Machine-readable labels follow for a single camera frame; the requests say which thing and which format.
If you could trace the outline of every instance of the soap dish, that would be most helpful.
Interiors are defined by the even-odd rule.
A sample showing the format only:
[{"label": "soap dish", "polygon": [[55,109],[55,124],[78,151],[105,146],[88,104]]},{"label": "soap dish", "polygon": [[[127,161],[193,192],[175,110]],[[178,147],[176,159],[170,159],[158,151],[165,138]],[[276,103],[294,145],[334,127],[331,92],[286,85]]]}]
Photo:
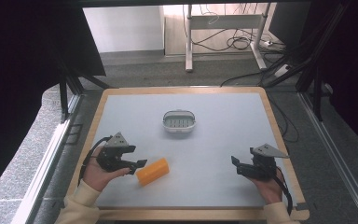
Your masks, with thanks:
[{"label": "soap dish", "polygon": [[162,122],[169,133],[189,133],[196,125],[196,118],[190,111],[172,110],[165,113]]}]

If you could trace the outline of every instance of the human hand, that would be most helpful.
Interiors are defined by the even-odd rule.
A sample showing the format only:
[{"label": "human hand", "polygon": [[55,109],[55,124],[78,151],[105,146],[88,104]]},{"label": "human hand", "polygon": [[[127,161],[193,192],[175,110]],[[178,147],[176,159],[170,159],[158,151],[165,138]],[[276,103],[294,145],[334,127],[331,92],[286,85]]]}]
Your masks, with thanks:
[{"label": "human hand", "polygon": [[83,175],[83,181],[93,189],[100,192],[103,191],[109,181],[130,172],[130,168],[123,168],[114,172],[106,172],[103,168],[101,168],[96,157],[100,154],[102,148],[103,147],[95,148]]},{"label": "human hand", "polygon": [[[281,170],[277,168],[277,177],[283,182],[283,174]],[[257,187],[261,197],[263,197],[266,204],[279,203],[282,201],[282,189],[274,179],[267,181],[256,180],[248,178]]]}]

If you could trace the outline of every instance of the beige sleeve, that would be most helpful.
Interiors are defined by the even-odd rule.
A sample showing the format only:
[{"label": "beige sleeve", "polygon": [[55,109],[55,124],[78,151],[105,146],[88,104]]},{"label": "beige sleeve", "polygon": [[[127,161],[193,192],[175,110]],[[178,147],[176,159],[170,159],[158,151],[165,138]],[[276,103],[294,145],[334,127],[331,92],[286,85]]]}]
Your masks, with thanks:
[{"label": "beige sleeve", "polygon": [[56,223],[90,224],[97,222],[100,210],[94,204],[100,194],[101,192],[81,180],[74,194],[64,198],[65,207],[61,210]]},{"label": "beige sleeve", "polygon": [[264,213],[268,224],[299,224],[289,217],[284,203],[268,204],[264,206]]}]

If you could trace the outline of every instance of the white wall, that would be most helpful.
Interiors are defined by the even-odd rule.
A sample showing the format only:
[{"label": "white wall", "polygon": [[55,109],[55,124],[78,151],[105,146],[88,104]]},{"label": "white wall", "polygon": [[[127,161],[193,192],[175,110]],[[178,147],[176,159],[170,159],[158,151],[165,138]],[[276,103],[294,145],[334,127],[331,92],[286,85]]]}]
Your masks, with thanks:
[{"label": "white wall", "polygon": [[164,49],[161,6],[84,8],[100,53]]}]

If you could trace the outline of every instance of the orange object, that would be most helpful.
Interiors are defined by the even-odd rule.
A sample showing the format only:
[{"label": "orange object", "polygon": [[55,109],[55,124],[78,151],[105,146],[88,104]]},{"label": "orange object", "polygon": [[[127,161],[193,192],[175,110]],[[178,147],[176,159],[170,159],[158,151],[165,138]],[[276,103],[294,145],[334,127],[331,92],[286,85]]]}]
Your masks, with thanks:
[{"label": "orange object", "polygon": [[165,158],[162,158],[151,163],[150,165],[147,165],[144,169],[136,172],[136,176],[138,177],[139,183],[142,186],[145,186],[169,172],[170,168],[168,167],[168,163]]}]

